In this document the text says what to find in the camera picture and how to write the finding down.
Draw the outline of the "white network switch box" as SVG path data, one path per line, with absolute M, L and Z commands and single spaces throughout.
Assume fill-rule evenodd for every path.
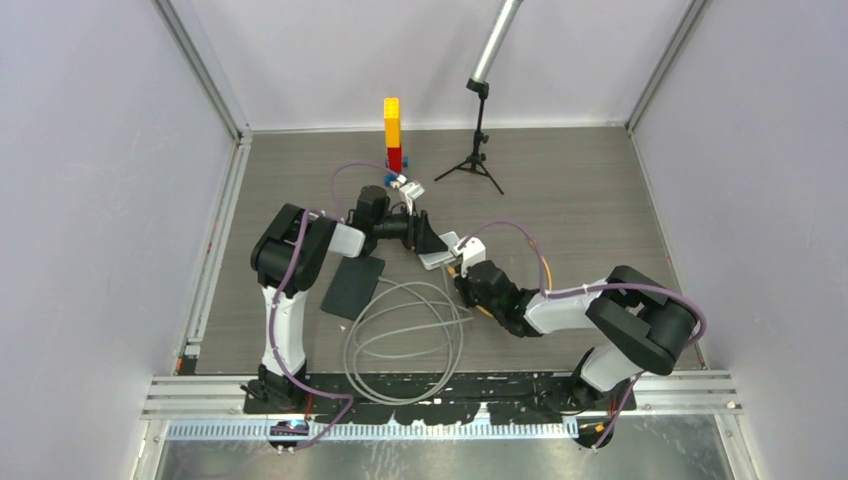
M 452 250 L 459 242 L 459 236 L 456 232 L 448 231 L 441 234 L 439 238 L 447 246 L 445 251 L 419 255 L 419 260 L 427 271 L 438 269 L 457 260 L 457 255 Z

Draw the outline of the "dark grey foam pad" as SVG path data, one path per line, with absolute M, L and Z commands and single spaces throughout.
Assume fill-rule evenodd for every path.
M 371 302 L 385 261 L 376 257 L 343 257 L 320 309 L 328 314 L 355 321 Z

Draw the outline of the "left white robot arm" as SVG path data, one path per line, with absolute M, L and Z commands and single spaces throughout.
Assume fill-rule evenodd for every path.
M 384 260 L 373 256 L 381 240 L 398 240 L 409 251 L 441 254 L 448 245 L 432 229 L 426 211 L 414 206 L 424 189 L 417 182 L 395 183 L 401 199 L 393 211 L 387 191 L 361 189 L 357 204 L 339 223 L 319 213 L 285 204 L 260 236 L 250 257 L 266 302 L 266 344 L 258 377 L 245 386 L 254 398 L 284 414 L 298 412 L 307 398 L 304 313 L 308 293 L 325 258 L 342 256 L 322 310 L 353 320 L 371 301 Z

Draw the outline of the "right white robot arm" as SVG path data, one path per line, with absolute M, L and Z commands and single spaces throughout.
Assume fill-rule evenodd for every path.
M 589 349 L 566 383 L 568 399 L 589 411 L 639 373 L 670 374 L 702 326 L 702 314 L 686 298 L 625 265 L 597 282 L 544 292 L 518 287 L 485 260 L 462 267 L 454 285 L 466 306 L 483 308 L 520 338 L 600 331 L 606 344 Z

